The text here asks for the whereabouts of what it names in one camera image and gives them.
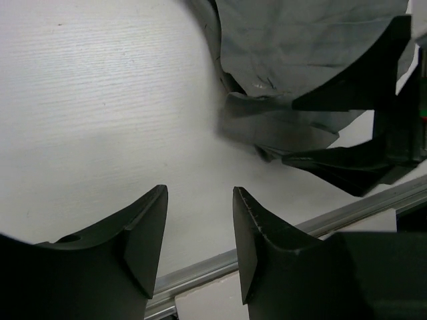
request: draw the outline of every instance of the metal rail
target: metal rail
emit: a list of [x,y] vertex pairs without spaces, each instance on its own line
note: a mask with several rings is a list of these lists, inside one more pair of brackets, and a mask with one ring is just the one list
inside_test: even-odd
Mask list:
[[[388,209],[401,214],[427,201],[427,175],[377,193],[345,207],[296,225],[321,237]],[[157,278],[154,297],[147,304],[145,320],[160,320],[176,314],[175,297],[238,270],[236,250]]]

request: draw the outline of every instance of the small hole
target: small hole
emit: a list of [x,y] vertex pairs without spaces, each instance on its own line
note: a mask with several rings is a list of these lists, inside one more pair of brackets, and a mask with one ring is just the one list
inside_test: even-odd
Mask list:
[[65,237],[60,238],[60,240],[56,241],[56,243],[69,243],[80,240],[81,237],[79,235],[66,235]]

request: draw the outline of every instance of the black plastic part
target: black plastic part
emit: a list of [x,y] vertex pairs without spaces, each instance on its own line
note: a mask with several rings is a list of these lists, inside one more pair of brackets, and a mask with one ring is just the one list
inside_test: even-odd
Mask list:
[[426,319],[427,234],[336,233],[325,241],[234,189],[250,320]]
[[427,203],[397,214],[398,232],[427,232]]
[[141,320],[152,298],[167,211],[159,185],[56,243],[0,235],[0,319]]
[[380,38],[347,69],[297,98],[300,111],[391,110],[395,106],[397,66],[411,39],[411,16],[393,18]]
[[[392,184],[415,169],[426,159],[426,128],[420,116],[422,66],[426,56],[421,49],[418,56],[418,66],[399,95],[395,95],[395,88],[388,88],[392,90],[388,92],[391,98],[384,99],[382,107],[377,108],[380,96],[367,104],[376,110],[372,140],[348,148],[292,153],[282,157],[282,163],[313,173],[358,197],[380,183]],[[383,89],[379,91],[384,92],[382,97],[386,95]]]

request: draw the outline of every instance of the white wood grain surface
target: white wood grain surface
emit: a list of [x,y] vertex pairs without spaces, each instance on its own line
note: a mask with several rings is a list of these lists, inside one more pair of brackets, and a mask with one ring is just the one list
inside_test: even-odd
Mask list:
[[234,247],[235,185],[290,223],[355,200],[220,138],[223,101],[184,0],[0,0],[0,232],[54,241],[165,183],[161,276]]

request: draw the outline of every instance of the gray fabric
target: gray fabric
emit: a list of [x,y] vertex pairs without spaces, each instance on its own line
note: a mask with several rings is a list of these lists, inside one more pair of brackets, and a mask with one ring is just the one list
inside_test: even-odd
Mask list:
[[247,95],[295,99],[371,47],[408,0],[216,0],[221,64]]
[[[220,121],[232,139],[277,154],[323,149],[362,111],[293,111],[292,101],[357,60],[404,14],[407,0],[216,0],[221,65],[249,97],[230,93]],[[405,50],[399,77],[409,68]],[[281,108],[263,99],[274,96]]]

